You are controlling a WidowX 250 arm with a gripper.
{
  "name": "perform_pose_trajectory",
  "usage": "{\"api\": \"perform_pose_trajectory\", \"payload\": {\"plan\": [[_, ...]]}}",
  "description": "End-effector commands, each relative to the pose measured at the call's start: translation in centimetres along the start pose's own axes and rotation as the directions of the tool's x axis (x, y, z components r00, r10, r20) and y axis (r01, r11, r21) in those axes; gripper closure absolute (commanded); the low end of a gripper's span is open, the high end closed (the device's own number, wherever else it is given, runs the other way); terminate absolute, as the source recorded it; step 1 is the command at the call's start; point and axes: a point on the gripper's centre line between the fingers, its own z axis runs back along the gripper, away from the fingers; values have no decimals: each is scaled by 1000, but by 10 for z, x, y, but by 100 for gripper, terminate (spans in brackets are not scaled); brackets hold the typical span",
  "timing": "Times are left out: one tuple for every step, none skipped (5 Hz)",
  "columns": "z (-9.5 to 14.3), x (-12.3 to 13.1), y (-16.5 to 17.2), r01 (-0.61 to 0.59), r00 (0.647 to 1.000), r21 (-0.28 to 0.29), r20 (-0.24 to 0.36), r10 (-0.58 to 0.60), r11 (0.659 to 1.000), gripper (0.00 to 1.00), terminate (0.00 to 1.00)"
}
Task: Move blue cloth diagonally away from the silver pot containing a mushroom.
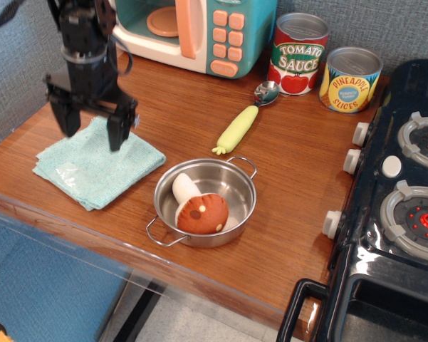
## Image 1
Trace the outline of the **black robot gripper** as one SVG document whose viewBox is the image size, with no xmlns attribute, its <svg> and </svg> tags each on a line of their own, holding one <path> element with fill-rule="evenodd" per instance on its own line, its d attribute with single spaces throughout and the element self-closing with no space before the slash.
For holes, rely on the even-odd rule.
<svg viewBox="0 0 428 342">
<path fill-rule="evenodd" d="M 72 137 L 80 128 L 80 111 L 108 117 L 110 150 L 117 152 L 128 139 L 131 127 L 139 121 L 137 101 L 118 85 L 118 76 L 131 71 L 118 68 L 115 49 L 108 49 L 97 60 L 67 62 L 67 69 L 44 77 L 47 98 L 64 135 Z"/>
</svg>

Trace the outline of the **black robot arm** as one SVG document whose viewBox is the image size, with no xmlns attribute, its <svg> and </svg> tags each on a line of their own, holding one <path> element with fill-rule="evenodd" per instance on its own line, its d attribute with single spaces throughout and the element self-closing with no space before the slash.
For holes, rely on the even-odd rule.
<svg viewBox="0 0 428 342">
<path fill-rule="evenodd" d="M 108 119 L 110 149 L 118 151 L 136 123 L 137 101 L 120 89 L 114 37 L 116 14 L 109 1 L 50 1 L 60 30 L 66 73 L 45 77 L 47 98 L 62 132 L 73 136 L 80 112 Z"/>
</svg>

